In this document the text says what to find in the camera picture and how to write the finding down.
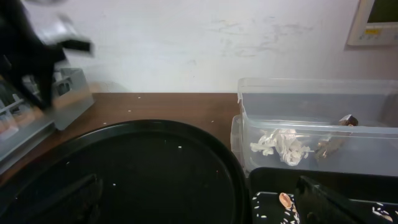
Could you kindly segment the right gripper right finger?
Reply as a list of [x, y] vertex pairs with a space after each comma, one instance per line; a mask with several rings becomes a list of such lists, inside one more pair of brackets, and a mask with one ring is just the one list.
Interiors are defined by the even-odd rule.
[[390, 215], [362, 211], [351, 200], [301, 175], [294, 191], [301, 224], [383, 224], [393, 223]]

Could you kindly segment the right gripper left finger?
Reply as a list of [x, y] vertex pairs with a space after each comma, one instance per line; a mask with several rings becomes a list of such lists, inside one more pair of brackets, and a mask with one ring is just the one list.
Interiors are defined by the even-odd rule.
[[9, 216], [9, 223], [96, 223], [103, 181], [88, 175]]

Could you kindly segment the white tissue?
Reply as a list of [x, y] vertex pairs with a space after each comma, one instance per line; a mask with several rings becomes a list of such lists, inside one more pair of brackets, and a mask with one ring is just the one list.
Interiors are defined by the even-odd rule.
[[298, 140], [294, 129], [262, 130], [263, 135], [258, 142], [251, 142], [253, 152], [260, 152], [263, 156], [278, 153], [280, 160], [288, 166], [297, 166], [302, 159], [306, 159], [311, 152], [310, 147]]

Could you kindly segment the brown gold snack wrapper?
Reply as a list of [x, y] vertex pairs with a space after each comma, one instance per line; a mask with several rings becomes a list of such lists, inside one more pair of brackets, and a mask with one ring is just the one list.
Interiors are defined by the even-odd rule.
[[[358, 126], [358, 120], [352, 115], [348, 114], [342, 117], [337, 125], [338, 126]], [[347, 132], [332, 132], [325, 138], [321, 138], [318, 142], [318, 147], [315, 150], [314, 158], [317, 162], [330, 157], [337, 152], [345, 142], [345, 136], [350, 136], [351, 133]]]

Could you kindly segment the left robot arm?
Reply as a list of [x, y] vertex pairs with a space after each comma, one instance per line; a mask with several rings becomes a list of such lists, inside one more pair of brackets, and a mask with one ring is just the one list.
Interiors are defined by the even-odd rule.
[[57, 33], [45, 42], [32, 27], [21, 1], [1, 1], [1, 76], [41, 110], [52, 107], [55, 65], [66, 50], [92, 53], [91, 41]]

